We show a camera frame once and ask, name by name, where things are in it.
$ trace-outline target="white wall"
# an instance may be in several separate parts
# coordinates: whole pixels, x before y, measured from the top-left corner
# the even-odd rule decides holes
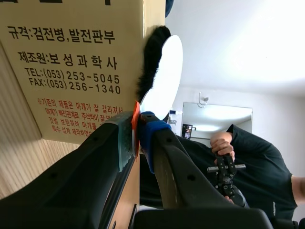
[[[252,133],[273,143],[282,153],[291,173],[305,177],[305,100],[292,97],[225,92],[180,87],[173,109],[183,110],[183,103],[197,103],[198,93],[209,97],[209,104],[251,107]],[[177,134],[181,131],[182,115],[176,115]],[[298,207],[294,220],[305,217],[305,206]]]
[[[245,121],[243,123],[237,124],[239,128],[252,133],[252,120]]]

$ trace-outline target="wooden panel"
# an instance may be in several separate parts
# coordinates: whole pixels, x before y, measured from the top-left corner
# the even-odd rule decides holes
[[[0,198],[24,187],[77,147],[41,138],[0,44]]]
[[[127,229],[134,204],[140,203],[140,157],[134,162],[109,228]]]

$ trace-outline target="black tool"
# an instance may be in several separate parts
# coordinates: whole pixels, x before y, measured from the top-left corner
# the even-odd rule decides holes
[[[246,169],[246,166],[235,165],[229,155],[216,156],[217,166],[208,167],[208,173],[216,173],[217,184],[215,188],[225,197],[228,196],[236,205],[248,208],[247,201],[242,192],[233,185],[233,178],[238,170]]]

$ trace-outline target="screw hole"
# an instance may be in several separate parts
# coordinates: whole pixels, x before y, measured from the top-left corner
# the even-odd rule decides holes
[[[188,175],[187,179],[190,180],[190,181],[195,181],[196,177],[194,175]]]
[[[57,177],[57,173],[51,173],[50,178],[55,179]]]

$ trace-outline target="white ceiling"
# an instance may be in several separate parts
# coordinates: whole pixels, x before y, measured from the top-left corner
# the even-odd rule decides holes
[[[305,0],[175,0],[181,85],[305,96]]]
[[[204,108],[195,103],[183,104],[183,124],[193,125],[197,131],[218,132],[231,124],[252,119],[252,108],[208,104]]]

